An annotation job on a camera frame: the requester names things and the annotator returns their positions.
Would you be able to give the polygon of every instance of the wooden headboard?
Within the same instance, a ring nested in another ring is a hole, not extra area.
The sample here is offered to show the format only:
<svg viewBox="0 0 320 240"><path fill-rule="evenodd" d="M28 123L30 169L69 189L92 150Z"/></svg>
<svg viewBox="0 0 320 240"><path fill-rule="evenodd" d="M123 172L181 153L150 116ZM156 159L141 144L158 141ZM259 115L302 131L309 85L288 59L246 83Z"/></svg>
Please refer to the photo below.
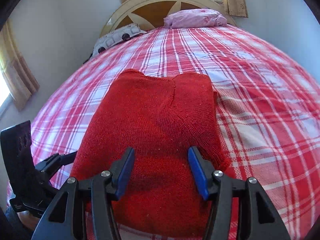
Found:
<svg viewBox="0 0 320 240"><path fill-rule="evenodd" d="M163 19L168 15L195 8L213 9L223 14L222 6L212 0L127 0L110 17L100 37L130 23L137 23L145 31L152 30L163 26ZM230 16L224 17L236 26Z"/></svg>

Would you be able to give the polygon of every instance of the black mechanical device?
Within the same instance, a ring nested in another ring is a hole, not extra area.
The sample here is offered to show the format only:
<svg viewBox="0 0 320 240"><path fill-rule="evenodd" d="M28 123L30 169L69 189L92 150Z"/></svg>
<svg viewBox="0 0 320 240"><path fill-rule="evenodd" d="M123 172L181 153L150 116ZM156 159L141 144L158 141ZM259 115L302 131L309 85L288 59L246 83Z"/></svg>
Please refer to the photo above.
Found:
<svg viewBox="0 0 320 240"><path fill-rule="evenodd" d="M121 240L111 201L118 201L125 192L134 165L133 148L127 148L108 170L81 181L70 177L58 190L50 179L63 165L74 161L76 152L56 153L34 166L30 121L3 130L0 142L14 193L10 204L16 212L28 210L41 218L32 240L86 240L84 207L88 201L96 239ZM257 179L228 177L204 160L196 147L189 149L188 161L199 193L205 201L212 201L203 240L228 239L233 197L239 198L237 240L290 240Z"/></svg>

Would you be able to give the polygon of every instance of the plaid bedspread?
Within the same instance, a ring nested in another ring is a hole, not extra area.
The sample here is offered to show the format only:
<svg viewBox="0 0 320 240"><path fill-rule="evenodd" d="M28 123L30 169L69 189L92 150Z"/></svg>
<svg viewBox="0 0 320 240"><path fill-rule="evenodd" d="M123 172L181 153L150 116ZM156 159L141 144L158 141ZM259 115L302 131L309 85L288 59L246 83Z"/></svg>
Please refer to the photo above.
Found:
<svg viewBox="0 0 320 240"><path fill-rule="evenodd" d="M91 59L34 119L35 163L78 150L111 83L128 68L153 77L208 75L219 93L220 140L233 173L258 179L292 239L306 235L320 215L320 87L283 52L236 27L160 28ZM70 170L71 165L59 170L52 185L61 187ZM90 215L87 225L92 235ZM167 239L122 225L119 230L122 239ZM235 236L233 220L230 237Z"/></svg>

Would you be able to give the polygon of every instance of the metal pin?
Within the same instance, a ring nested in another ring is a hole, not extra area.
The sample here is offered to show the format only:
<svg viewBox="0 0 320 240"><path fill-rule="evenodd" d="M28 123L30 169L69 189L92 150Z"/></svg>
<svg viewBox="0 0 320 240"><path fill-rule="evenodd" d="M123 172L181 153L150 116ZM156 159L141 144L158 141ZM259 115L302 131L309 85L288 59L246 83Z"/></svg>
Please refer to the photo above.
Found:
<svg viewBox="0 0 320 240"><path fill-rule="evenodd" d="M76 181L76 178L74 178L74 177L70 177L68 180L67 180L67 182L69 183L69 184L72 184L72 183L74 183Z"/></svg>
<svg viewBox="0 0 320 240"><path fill-rule="evenodd" d="M110 171L103 171L103 172L101 172L101 176L102 177L109 177L110 176Z"/></svg>
<svg viewBox="0 0 320 240"><path fill-rule="evenodd" d="M249 182L252 183L252 184L256 184L257 183L257 179L254 178L254 177L250 177L249 178Z"/></svg>
<svg viewBox="0 0 320 240"><path fill-rule="evenodd" d="M214 176L217 176L217 177L222 177L223 176L223 172L222 171L214 171L213 174L214 174Z"/></svg>

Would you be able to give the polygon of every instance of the white wall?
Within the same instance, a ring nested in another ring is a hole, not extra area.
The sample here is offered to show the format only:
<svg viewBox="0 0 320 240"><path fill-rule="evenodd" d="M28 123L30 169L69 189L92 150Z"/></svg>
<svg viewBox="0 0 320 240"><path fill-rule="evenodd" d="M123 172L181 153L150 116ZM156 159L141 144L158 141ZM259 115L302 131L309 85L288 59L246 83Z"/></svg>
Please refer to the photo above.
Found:
<svg viewBox="0 0 320 240"><path fill-rule="evenodd" d="M20 113L13 104L0 130L33 120L50 95L90 56L100 31L120 0L21 0L12 12L13 33L40 84ZM6 207L7 174L0 150L0 206Z"/></svg>
<svg viewBox="0 0 320 240"><path fill-rule="evenodd" d="M274 44L320 82L320 25L303 0L246 0L237 25Z"/></svg>

